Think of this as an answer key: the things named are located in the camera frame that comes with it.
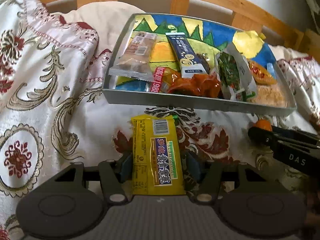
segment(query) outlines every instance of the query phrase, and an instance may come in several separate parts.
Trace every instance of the bedspread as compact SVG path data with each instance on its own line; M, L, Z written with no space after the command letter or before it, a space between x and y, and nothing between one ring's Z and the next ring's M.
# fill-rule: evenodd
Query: bedspread
M259 118L315 132L297 111L280 118L107 103L101 86L111 51L127 19L139 12L128 4L101 2L50 15L38 0L0 0L6 18L0 22L0 239L22 236L15 217L18 201L70 163L94 166L131 151L130 118L143 113L178 115L180 150L225 163L247 162L292 191L306 191L306 175L274 160L270 149L253 146L247 136ZM286 62L284 72L291 70L290 58ZM308 66L320 69L314 61ZM311 80L308 74L301 78ZM198 185L185 170L184 157L182 162L192 194Z

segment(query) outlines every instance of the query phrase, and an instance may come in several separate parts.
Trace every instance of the tray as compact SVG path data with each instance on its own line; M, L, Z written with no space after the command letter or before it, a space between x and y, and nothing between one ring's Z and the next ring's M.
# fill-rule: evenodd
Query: tray
M164 23L160 25L156 25L156 19L158 22L161 19L164 19ZM208 109L208 110L219 110L219 111L231 111L231 112L241 112L241 113L255 113L255 114L269 114L269 115L277 115L277 116L288 116L294 110L297 109L297 104L295 99L289 89L289 86L276 63L276 60L265 43L258 53L258 55L253 58L253 60L257 61L259 64L265 66L267 63L273 63L274 70L276 72L277 81L287 99L286 107L275 107L275 106L267 106L267 105L258 105L254 103L247 102L239 102L239 101L230 101L225 99L218 98L204 98L204 97L194 97L194 96L185 96L185 95L176 95L176 94L164 94L164 93L152 93L152 92L140 92L140 91L127 91L127 90L118 90L113 89L112 84L114 82L114 77L108 74L109 68L113 66L115 60L118 59L124 53L126 47L128 46L130 37L132 35L133 30L139 30L142 26L143 28L148 28L145 23L148 22L154 28L158 28L158 32L167 31L165 28L176 28L179 22L179 19L184 20L184 22L202 22L202 32L204 28L207 26L214 27L214 34L212 37L215 39L210 39L208 37L210 34L200 35L199 25L195 27L192 34L189 34L196 41L195 42L204 42L206 44L218 42L221 43L216 48L223 49L228 42L232 41L233 35L236 31L241 31L240 29L230 27L228 25L224 25L221 23L208 21L204 19L199 19L195 17L188 16L180 16L180 15L170 15L170 14L133 14L127 23L125 24L117 42L114 47L112 56L110 58L109 66L106 71L106 75L103 82L103 93L109 104L126 104L126 105L146 105L146 106L175 106L175 107L184 107L184 108L196 108L196 109ZM180 28L186 28L186 25L183 23L178 27L178 31L181 31Z

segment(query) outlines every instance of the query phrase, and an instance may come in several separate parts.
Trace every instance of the white wall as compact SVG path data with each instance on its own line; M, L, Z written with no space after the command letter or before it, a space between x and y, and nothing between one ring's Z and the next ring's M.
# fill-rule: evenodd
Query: white wall
M133 4L146 12L169 12L170 0L120 0ZM314 29L309 7L305 0L248 0L270 14L284 21L288 25L305 31L306 28ZM68 12L76 9L75 0L64 1L64 6L57 3L49 5L51 12L63 10ZM191 0L188 14L190 16L206 18L228 24L231 11L198 0Z

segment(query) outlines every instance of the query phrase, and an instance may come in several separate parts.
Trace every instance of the yellow snack package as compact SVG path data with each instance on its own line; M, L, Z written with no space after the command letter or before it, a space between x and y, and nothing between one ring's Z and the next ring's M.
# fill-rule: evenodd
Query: yellow snack package
M133 124L134 195L185 195L176 127L172 115L147 114Z

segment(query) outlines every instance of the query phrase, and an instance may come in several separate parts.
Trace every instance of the orange ball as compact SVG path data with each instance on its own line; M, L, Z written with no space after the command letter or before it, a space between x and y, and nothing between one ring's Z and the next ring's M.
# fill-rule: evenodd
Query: orange ball
M268 120L260 119L258 120L254 126L259 127L264 130L272 131L271 123Z

